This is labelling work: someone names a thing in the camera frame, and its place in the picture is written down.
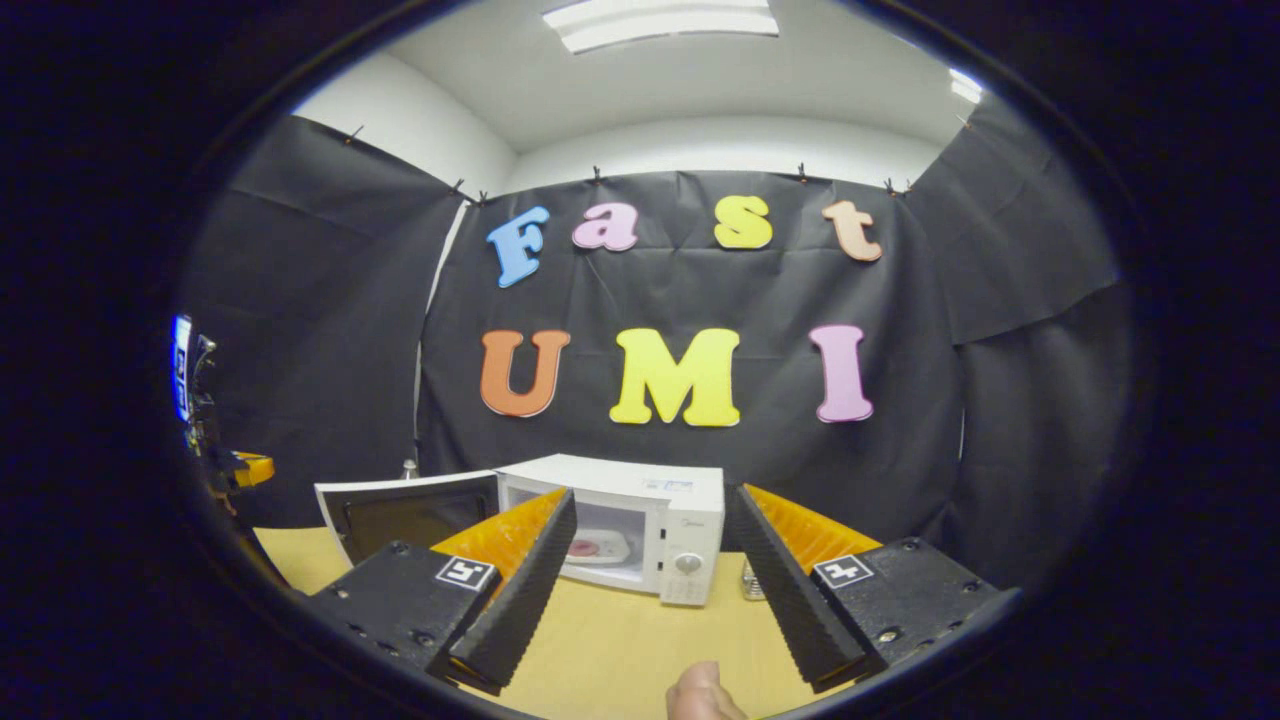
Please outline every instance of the fluorescent light fixture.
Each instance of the fluorescent light fixture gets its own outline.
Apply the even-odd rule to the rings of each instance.
[[[778,35],[767,0],[586,0],[543,19],[573,54],[676,33]]]
[[[982,100],[982,86],[978,81],[955,69],[951,70],[951,92],[970,102]]]
[[[951,82],[951,92],[955,92],[956,95],[959,95],[960,97],[964,97],[965,100],[968,100],[970,102],[979,102],[982,100],[982,91],[980,90],[974,90],[974,88],[969,87],[968,85],[965,85],[965,83],[963,83],[960,81],[952,81]]]

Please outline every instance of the letter m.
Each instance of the letter m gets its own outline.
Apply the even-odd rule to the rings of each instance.
[[[645,406],[645,388],[663,423],[676,419],[685,397],[694,398],[685,410],[690,425],[736,425],[739,411],[733,407],[732,365],[739,337],[733,331],[709,328],[689,343],[677,364],[658,331],[634,328],[618,333],[618,345],[626,352],[622,368],[622,392],[609,410],[614,423],[643,425],[653,418]]]

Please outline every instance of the open microwave door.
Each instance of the open microwave door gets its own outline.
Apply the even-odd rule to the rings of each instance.
[[[352,566],[392,541],[431,547],[499,512],[489,470],[371,483],[319,483],[325,525]]]

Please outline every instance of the blue letter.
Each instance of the blue letter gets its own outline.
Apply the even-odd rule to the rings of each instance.
[[[547,208],[539,205],[489,233],[488,241],[498,250],[498,264],[502,265],[498,287],[511,287],[538,269],[538,260],[530,258],[525,250],[540,251],[543,249],[543,232],[538,229],[538,225],[532,225],[525,232],[520,231],[532,223],[545,223],[550,217]]]

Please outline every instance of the microwave control panel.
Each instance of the microwave control panel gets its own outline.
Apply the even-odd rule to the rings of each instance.
[[[707,605],[719,557],[724,516],[703,510],[666,512],[658,598],[669,605]]]

